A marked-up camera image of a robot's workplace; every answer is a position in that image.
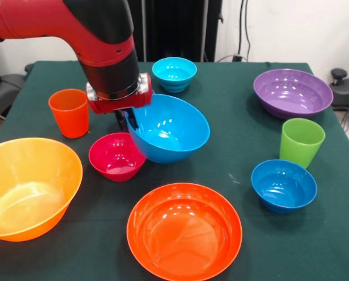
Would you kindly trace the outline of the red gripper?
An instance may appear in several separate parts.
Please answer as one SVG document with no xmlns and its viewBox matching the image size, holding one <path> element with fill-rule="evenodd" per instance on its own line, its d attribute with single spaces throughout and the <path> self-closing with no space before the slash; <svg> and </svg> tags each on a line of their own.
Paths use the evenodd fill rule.
<svg viewBox="0 0 349 281">
<path fill-rule="evenodd" d="M 101 93 L 96 92 L 89 82 L 86 83 L 86 95 L 88 103 L 96 114 L 109 114 L 114 112 L 119 128 L 122 132 L 126 131 L 126 119 L 120 109 L 127 109 L 127 118 L 133 129 L 138 129 L 133 108 L 141 108 L 152 102 L 153 88 L 149 73 L 140 73 L 138 85 L 135 91 L 130 94 L 124 94 L 121 98 L 104 98 Z"/>
</svg>

